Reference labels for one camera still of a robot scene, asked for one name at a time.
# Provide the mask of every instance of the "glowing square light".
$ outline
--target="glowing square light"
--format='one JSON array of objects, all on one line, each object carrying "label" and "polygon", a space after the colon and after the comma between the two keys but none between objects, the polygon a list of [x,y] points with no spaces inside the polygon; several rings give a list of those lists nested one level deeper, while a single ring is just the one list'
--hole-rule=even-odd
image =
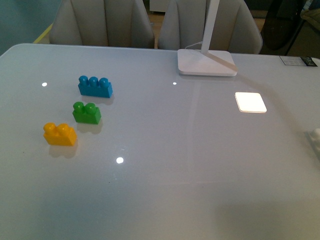
[{"label": "glowing square light", "polygon": [[267,111],[266,105],[259,93],[236,92],[235,99],[240,112],[265,113]]}]

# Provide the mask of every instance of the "green lego brick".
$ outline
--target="green lego brick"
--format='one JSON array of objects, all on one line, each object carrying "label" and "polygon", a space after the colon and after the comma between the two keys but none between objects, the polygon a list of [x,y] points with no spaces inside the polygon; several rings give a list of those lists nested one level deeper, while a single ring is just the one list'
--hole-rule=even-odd
[{"label": "green lego brick", "polygon": [[73,109],[72,114],[77,123],[98,124],[101,119],[100,109],[92,102],[84,106],[83,102],[77,101]]}]

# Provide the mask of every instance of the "chair back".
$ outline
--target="chair back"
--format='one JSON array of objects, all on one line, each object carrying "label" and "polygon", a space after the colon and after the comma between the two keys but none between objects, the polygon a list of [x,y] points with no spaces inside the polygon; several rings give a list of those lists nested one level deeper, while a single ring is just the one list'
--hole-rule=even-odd
[{"label": "chair back", "polygon": [[155,37],[142,0],[62,0],[50,43],[154,48]]},{"label": "chair back", "polygon": [[[210,0],[170,0],[158,48],[178,50],[201,42],[209,4]],[[261,34],[244,0],[220,0],[209,49],[258,54],[261,47]]]}]

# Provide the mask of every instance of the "desk lamp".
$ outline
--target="desk lamp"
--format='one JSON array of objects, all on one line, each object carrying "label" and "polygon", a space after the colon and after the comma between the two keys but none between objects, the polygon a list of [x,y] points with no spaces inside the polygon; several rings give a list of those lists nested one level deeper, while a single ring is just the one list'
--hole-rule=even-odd
[{"label": "desk lamp", "polygon": [[201,51],[178,50],[178,68],[183,75],[235,76],[238,69],[227,51],[209,50],[220,0],[211,0],[204,27]]}]

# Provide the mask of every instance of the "blue lego brick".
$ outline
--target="blue lego brick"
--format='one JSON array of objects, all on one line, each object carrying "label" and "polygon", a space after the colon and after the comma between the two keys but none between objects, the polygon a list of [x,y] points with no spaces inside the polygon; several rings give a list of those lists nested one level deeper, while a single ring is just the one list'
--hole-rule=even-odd
[{"label": "blue lego brick", "polygon": [[90,77],[89,80],[87,76],[81,76],[79,82],[80,93],[84,96],[110,98],[113,93],[111,82],[105,77],[98,81],[95,76]]}]

